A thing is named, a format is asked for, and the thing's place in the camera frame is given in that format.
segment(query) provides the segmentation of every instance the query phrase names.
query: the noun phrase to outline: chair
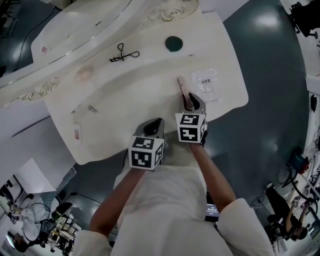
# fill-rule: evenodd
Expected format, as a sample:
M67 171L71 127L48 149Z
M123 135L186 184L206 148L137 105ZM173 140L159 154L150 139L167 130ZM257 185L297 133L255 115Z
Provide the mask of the chair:
M318 33L311 33L311 30L320 28L320 0L313 0L309 4L302 6L300 2L291 6L291 14L289 15L292 23L305 36L313 36L318 39Z

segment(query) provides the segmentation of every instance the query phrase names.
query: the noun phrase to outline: gray floor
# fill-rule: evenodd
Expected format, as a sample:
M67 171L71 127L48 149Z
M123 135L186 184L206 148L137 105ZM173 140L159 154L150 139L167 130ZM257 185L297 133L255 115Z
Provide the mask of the gray floor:
M31 43L45 25L59 13L57 9L53 10L53 8L52 4L46 4L40 0L21 0L19 12L13 14L19 18L13 35L8 38L0 38L0 66L6 65L5 75L33 63Z
M249 102L209 123L205 148L236 195L250 204L263 195L268 181L283 181L291 150L304 147L309 116L305 67L295 31L278 0L250 0L224 25ZM82 193L101 202L121 172L123 156L122 152L77 166L66 193ZM74 203L72 215L81 216L78 222L87 228L98 204L80 196L69 201ZM267 215L259 209L262 223Z

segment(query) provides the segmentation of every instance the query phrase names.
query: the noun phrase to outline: white shirt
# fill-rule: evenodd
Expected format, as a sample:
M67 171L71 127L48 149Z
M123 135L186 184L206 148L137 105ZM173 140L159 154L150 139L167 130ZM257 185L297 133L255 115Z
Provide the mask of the white shirt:
M41 229L40 221L50 216L43 204L43 200L38 196L34 200L29 198L24 200L21 205L21 208L24 208L19 216L23 222L21 235L27 244L37 239Z
M206 189L198 168L158 166L155 172L145 172L126 203L114 247L104 235L83 230L75 239L73 255L275 255L244 199L223 209L217 223L219 232L204 221L206 208Z

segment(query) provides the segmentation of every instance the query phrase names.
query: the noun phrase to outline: dark green round object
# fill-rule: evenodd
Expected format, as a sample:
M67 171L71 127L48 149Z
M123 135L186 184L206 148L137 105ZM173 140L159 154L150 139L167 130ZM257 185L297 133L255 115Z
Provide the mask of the dark green round object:
M176 36L169 36L165 40L165 47L170 51L170 52L177 52L179 51L182 46L184 45L184 42Z

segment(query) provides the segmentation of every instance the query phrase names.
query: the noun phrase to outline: white table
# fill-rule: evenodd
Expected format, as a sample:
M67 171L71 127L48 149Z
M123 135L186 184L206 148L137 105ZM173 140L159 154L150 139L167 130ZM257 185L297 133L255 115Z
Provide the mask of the white table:
M172 53L166 49L164 41L169 36L183 40L181 50ZM208 122L248 102L236 53L215 12L202 14L198 9L119 43L124 43L124 54L139 51L140 57L109 62L119 55L116 43L70 72L45 98L57 130L81 165L126 149L137 126L151 118L163 118L166 133L175 131L181 95L178 76L194 91L190 72L216 70L221 97L206 104ZM78 81L77 72L87 67L93 70L92 77ZM88 105L99 114L89 111ZM81 126L81 144L74 139L74 123Z

